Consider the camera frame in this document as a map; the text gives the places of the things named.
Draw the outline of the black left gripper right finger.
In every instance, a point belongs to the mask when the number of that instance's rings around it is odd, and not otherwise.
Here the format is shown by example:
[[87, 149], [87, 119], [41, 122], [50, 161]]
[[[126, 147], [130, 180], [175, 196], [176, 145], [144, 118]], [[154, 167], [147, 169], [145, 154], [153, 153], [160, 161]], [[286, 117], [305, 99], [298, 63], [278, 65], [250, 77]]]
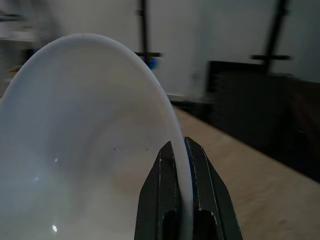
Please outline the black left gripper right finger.
[[193, 239], [241, 240], [243, 238], [229, 191], [204, 149], [184, 138], [193, 190]]

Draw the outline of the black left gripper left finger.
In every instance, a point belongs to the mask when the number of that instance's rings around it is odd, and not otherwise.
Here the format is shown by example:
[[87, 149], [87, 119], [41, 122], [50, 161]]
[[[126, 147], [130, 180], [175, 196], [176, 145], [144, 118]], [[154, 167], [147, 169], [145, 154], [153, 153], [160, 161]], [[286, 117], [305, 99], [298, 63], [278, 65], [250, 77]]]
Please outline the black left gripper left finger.
[[135, 240], [177, 240], [181, 223], [181, 193], [172, 144], [158, 152], [140, 190]]

